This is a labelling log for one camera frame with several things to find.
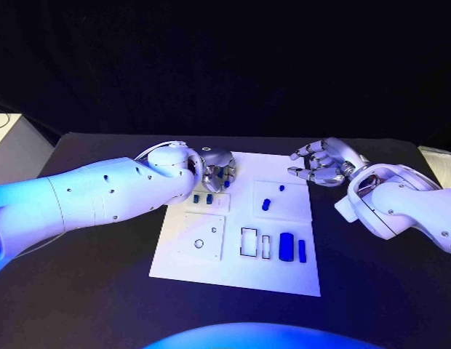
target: blue block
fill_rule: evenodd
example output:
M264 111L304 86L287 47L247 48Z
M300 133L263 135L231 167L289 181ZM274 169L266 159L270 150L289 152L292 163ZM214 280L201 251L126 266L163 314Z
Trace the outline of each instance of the blue block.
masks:
M280 234L280 260L294 261L294 235L290 233Z
M307 243L304 240L299 240L299 261L302 263L307 262Z
M270 203L271 203L271 200L267 198L264 200L264 203L263 203L263 210L264 211L268 211L270 210Z

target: black background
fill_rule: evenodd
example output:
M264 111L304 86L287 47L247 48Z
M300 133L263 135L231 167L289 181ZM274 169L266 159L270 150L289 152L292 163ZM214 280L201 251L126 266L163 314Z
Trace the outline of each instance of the black background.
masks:
M0 107L67 132L451 150L451 4L0 1Z
M134 157L175 138L70 134L42 175ZM179 139L195 147L271 154L289 154L313 140ZM371 161L405 164L434 178L413 144L346 141ZM451 348L451 255L414 229L387 241L359 222L348 223L333 209L345 193L345 186L310 185L322 297L150 278L163 206L74 230L3 268L0 348L139 349L201 326L251 321L320 329L387 348Z

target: white board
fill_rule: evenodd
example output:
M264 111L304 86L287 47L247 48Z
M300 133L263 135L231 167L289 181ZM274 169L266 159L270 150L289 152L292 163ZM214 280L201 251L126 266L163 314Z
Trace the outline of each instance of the white board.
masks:
M182 204L168 207L149 275L173 280L320 296L310 194L304 181L287 173L289 167L304 167L303 159L292 161L289 156L254 153L234 153L234 158L237 159L237 180L224 192L230 194L230 211L218 208L218 211L214 212L214 209L207 206L201 210L199 205L192 205L194 195ZM254 193L260 181L273 182L274 188L286 185L286 190L290 186L290 192L294 194L290 201L277 199L273 202L270 209L274 209L274 217L258 217L254 214ZM202 186L195 190L207 192ZM294 216L286 217L280 214L280 206L276 209L276 202L279 202L277 206L283 205L283 202L287 202L287 205L289 203L297 205L299 214L304 215L304 218L297 216L299 221L294 221ZM215 214L225 218L221 260L186 258L176 252L186 240L183 231L186 230L189 207L194 213ZM260 236L257 257L241 256L243 228L257 229ZM294 234L296 237L294 262L284 262L279 258L280 234L286 232ZM271 237L271 259L263 259L261 236ZM297 240L300 239L306 241L307 245L306 263L299 261Z

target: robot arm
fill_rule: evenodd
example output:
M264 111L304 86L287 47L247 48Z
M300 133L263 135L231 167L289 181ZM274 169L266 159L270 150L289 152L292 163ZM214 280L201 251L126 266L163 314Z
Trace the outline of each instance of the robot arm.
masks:
M451 253L451 189L404 165L371 165L338 138L312 143L292 158L306 155L310 169L292 167L292 174L325 186L351 179L348 196L335 205L349 222L361 220L384 239L414 227Z
M122 222L185 201L201 181L214 180L219 192L224 183L214 174L205 176L204 170L222 168L222 182L234 181L228 175L234 171L231 152L212 151L222 154L217 164L183 142L163 144L168 146L143 152L139 161L113 159L55 176L0 185L0 270L47 238Z

